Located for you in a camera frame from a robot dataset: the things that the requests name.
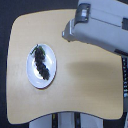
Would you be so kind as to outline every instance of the white plate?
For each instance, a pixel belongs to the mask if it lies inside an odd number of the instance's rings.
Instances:
[[[36,88],[45,88],[47,87],[52,80],[54,79],[56,73],[56,57],[52,49],[46,44],[38,44],[38,46],[42,46],[45,51],[45,62],[44,64],[49,69],[49,80],[44,80],[43,77],[39,74],[36,64],[35,64],[35,52],[31,55],[30,53],[36,47],[33,47],[27,58],[27,76],[30,83]]]

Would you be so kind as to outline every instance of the black floor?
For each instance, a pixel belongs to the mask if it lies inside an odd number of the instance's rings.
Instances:
[[[78,0],[0,0],[0,128],[28,128],[11,125],[6,110],[6,67],[11,27],[14,20],[27,13],[55,9],[76,9]],[[123,128],[125,114],[117,121],[104,121],[105,128]]]

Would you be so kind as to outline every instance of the dark food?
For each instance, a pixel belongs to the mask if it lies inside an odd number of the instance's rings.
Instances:
[[[45,51],[41,46],[38,45],[34,50],[35,50],[35,62],[36,62],[37,70],[39,71],[39,74],[43,77],[44,80],[48,80],[50,76],[49,70],[46,67],[46,65],[43,63],[45,60]]]

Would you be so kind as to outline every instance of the wooden table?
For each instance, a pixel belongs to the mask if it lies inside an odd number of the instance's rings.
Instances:
[[[61,111],[77,111],[104,119],[123,113],[121,57],[99,47],[68,43],[61,36],[74,10],[24,15],[13,24],[7,65],[7,116],[12,124]],[[26,60],[36,44],[49,45],[57,59],[52,84],[33,87],[26,73]]]

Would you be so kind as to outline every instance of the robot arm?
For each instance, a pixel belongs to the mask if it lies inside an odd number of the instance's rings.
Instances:
[[[128,6],[115,0],[79,0],[62,36],[128,56]]]

